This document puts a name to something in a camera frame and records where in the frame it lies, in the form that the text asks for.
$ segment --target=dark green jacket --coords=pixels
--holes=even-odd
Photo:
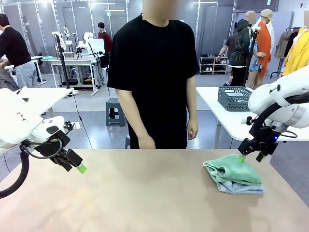
[[[249,56],[251,24],[245,19],[241,19],[237,24],[238,36],[236,38],[235,52],[232,53],[229,65],[231,66],[246,66]]]

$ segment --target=orange scarf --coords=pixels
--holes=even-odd
[[[261,28],[256,38],[258,51],[264,52],[266,54],[265,58],[258,58],[258,63],[262,65],[261,77],[263,78],[266,74],[267,64],[270,62],[271,59],[271,36],[264,23],[260,22],[258,26]]]

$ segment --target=plastic basket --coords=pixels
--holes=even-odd
[[[227,111],[250,111],[248,101],[251,92],[242,86],[219,87],[218,102]]]

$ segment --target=black hair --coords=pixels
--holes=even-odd
[[[8,26],[9,23],[9,19],[8,16],[6,16],[6,14],[0,14],[0,25],[2,27]]]
[[[100,23],[98,23],[98,27],[99,27],[99,28],[105,28],[105,24],[102,23],[102,22],[100,22]]]

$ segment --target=plastic stool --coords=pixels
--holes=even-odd
[[[120,127],[125,126],[125,115],[118,98],[110,98],[106,102],[106,126],[110,126],[110,123],[118,123]]]
[[[130,135],[126,136],[126,145],[125,145],[125,149],[127,149],[128,146],[130,146],[131,144],[131,139],[130,139]]]

